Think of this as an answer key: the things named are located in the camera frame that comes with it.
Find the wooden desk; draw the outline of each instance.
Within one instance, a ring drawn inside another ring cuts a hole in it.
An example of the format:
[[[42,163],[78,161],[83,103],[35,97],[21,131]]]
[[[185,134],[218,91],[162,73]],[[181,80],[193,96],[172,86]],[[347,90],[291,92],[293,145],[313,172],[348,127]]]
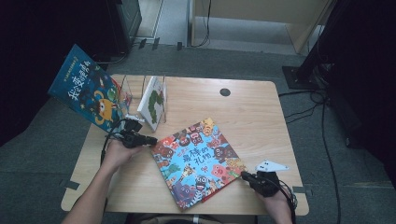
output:
[[[192,0],[192,45],[195,45],[195,17],[207,17],[209,1]],[[317,26],[331,12],[332,3],[333,0],[213,0],[210,17],[286,23],[294,49],[300,53]]]
[[[117,81],[123,76],[113,76]],[[127,76],[134,95],[133,108],[141,97],[142,77]],[[276,86],[269,81],[167,77],[166,123],[153,133],[145,125],[140,133],[162,139],[202,119],[212,118],[221,128],[250,172],[264,159],[288,165],[278,172],[290,187],[302,180],[283,118]],[[228,97],[220,89],[231,91]],[[62,209],[70,210],[90,184],[99,168],[105,132],[92,125],[71,180],[78,190],[67,189]],[[308,213],[305,194],[298,193],[296,214]],[[108,194],[107,211],[134,213],[180,213],[150,152],[143,151],[114,175]],[[263,204],[248,182],[237,179],[205,203],[196,204],[188,214],[265,215]]]

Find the forearm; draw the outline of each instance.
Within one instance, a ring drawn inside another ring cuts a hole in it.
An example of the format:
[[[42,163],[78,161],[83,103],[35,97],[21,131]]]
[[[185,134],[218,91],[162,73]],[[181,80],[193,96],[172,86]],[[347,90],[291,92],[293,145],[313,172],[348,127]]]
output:
[[[101,167],[63,223],[100,223],[113,173]]]

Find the person's left hand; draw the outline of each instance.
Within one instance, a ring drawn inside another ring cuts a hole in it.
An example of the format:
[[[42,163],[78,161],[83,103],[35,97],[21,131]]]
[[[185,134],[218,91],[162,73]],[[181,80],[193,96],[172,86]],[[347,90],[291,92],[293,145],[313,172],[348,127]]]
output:
[[[126,148],[120,140],[110,140],[102,167],[115,173],[120,166],[130,161],[132,157],[143,149],[144,147]]]

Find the table top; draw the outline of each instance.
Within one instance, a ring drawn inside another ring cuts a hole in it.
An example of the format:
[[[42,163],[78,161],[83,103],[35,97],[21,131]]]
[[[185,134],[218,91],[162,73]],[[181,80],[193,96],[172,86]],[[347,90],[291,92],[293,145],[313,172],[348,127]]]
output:
[[[135,111],[142,95],[142,84],[149,77],[113,75],[119,83],[127,81],[134,99]],[[139,133],[163,139],[198,121],[212,118],[251,173],[264,160],[289,166],[277,172],[290,187],[303,185],[276,86],[270,81],[214,78],[166,77],[165,116],[154,133],[144,124]],[[222,96],[221,89],[230,90]],[[100,154],[106,133],[92,125],[80,152],[71,181],[77,190],[66,189],[62,209],[69,211],[99,169]],[[304,193],[296,193],[297,216],[308,214]],[[163,180],[148,150],[122,166],[113,176],[108,193],[107,211],[133,213],[172,213],[181,211]],[[187,209],[186,214],[265,215],[262,202],[248,182],[236,179],[204,203]]]

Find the book cover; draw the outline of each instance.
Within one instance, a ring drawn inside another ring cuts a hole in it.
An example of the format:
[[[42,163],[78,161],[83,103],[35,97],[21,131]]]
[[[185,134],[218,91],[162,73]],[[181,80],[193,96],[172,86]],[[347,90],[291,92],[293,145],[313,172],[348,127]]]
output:
[[[151,153],[181,210],[205,201],[246,170],[211,118],[165,137]]]
[[[163,101],[163,83],[158,77],[151,77],[137,111],[145,119],[152,131],[157,130],[160,122],[163,113]]]
[[[132,100],[78,45],[69,51],[48,94],[106,132],[124,118]]]

